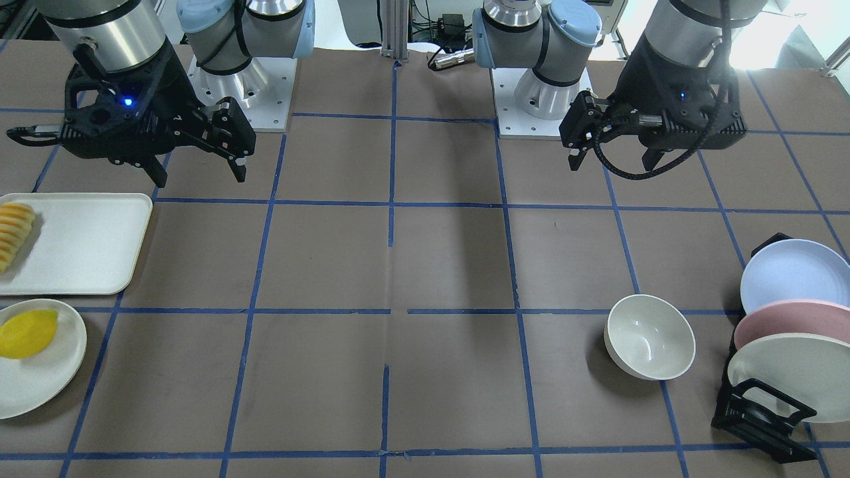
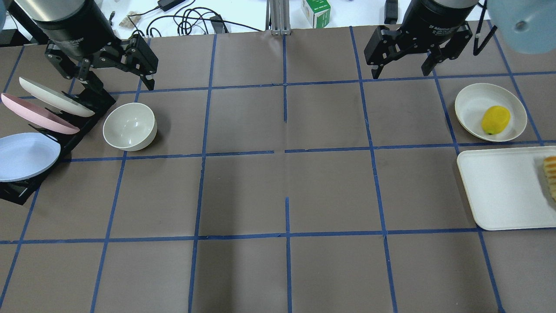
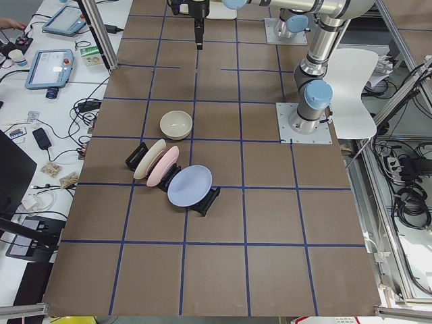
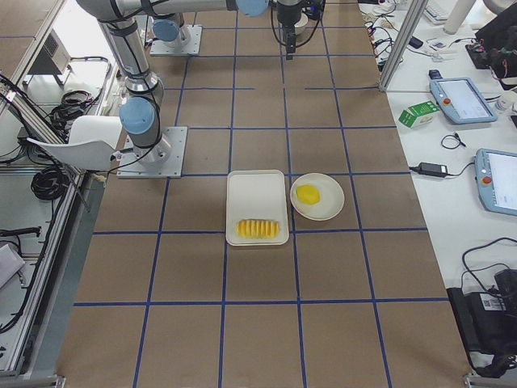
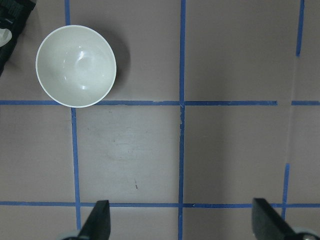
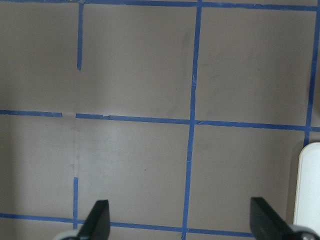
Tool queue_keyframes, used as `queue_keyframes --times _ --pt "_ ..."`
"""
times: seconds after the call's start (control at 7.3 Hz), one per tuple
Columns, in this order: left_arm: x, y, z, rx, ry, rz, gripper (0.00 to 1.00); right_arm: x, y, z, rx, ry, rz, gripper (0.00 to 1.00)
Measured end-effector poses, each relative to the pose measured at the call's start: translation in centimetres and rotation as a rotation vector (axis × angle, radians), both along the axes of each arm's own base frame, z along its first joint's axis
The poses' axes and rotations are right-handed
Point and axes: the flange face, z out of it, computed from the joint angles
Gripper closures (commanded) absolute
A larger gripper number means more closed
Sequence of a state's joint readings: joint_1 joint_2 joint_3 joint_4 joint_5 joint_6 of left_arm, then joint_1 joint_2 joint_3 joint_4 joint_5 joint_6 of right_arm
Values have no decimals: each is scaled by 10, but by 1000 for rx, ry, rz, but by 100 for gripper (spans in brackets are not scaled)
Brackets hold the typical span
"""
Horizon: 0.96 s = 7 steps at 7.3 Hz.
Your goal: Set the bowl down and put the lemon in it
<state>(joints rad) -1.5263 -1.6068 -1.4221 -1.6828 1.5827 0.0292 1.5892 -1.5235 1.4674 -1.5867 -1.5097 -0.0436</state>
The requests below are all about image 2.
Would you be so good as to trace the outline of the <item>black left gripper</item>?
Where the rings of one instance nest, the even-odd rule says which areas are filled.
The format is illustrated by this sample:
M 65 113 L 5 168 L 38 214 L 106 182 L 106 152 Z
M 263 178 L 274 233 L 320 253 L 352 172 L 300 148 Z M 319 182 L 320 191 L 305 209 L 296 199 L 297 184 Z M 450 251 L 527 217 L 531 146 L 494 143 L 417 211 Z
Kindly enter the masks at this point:
M 149 91 L 154 90 L 158 57 L 139 34 L 120 41 L 95 1 L 28 0 L 26 12 L 52 40 L 44 55 L 63 78 L 103 93 L 103 82 L 92 71 L 92 55 L 103 51 L 116 60 L 115 68 L 137 75 Z

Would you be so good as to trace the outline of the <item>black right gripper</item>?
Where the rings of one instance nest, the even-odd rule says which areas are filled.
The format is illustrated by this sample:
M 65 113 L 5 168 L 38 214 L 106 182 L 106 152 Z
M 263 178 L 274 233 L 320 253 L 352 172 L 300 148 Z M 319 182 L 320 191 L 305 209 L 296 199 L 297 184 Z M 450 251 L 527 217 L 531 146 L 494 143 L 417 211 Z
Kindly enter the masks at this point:
M 391 30 L 377 26 L 364 57 L 371 67 L 373 79 L 379 79 L 384 67 L 406 55 L 423 54 L 431 44 L 421 71 L 427 77 L 436 65 L 446 59 L 457 59 L 471 39 L 467 16 L 474 8 L 473 0 L 412 0 L 400 28 Z

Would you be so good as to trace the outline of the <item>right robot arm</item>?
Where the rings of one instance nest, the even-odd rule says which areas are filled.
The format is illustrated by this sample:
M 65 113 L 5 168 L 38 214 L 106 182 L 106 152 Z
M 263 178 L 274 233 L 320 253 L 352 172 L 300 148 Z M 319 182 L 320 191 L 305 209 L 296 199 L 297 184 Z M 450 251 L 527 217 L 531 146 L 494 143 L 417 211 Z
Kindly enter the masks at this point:
M 397 30 L 377 26 L 364 49 L 374 79 L 390 62 L 406 55 L 427 53 L 421 66 L 429 75 L 436 65 L 457 59 L 469 41 L 479 55 L 497 30 L 516 52 L 539 54 L 555 48 L 553 0 L 486 0 L 481 5 L 477 29 L 467 17 L 477 0 L 412 0 Z

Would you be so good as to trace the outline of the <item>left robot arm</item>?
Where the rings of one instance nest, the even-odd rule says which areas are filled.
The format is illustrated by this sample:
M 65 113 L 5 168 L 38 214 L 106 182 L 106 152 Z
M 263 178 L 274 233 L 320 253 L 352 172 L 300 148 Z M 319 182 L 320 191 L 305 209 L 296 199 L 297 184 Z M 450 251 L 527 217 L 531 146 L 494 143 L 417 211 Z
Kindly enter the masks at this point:
M 48 37 L 46 58 L 66 79 L 96 93 L 103 82 L 93 69 L 119 69 L 155 87 L 159 60 L 140 34 L 119 39 L 93 0 L 16 0 L 26 16 Z

